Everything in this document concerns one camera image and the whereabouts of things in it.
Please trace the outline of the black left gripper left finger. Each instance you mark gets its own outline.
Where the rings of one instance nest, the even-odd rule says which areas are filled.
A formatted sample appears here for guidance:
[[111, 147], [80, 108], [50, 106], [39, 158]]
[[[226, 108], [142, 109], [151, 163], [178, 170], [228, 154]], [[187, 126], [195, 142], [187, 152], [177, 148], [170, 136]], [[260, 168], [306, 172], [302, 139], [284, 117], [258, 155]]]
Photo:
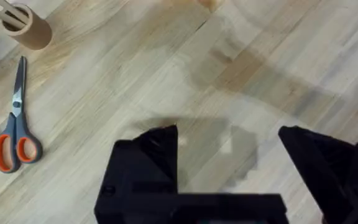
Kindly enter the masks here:
[[178, 192], [178, 128], [152, 128], [114, 143], [94, 206], [98, 223], [162, 223], [148, 212], [122, 212], [122, 198], [134, 194]]

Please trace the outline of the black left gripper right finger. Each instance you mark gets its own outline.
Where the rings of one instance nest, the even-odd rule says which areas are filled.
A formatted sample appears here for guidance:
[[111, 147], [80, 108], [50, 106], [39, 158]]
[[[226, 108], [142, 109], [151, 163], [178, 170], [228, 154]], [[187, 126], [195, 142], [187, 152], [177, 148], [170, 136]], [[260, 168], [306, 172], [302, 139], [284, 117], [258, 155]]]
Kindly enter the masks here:
[[358, 224], [358, 143], [299, 126], [278, 135], [327, 224]]

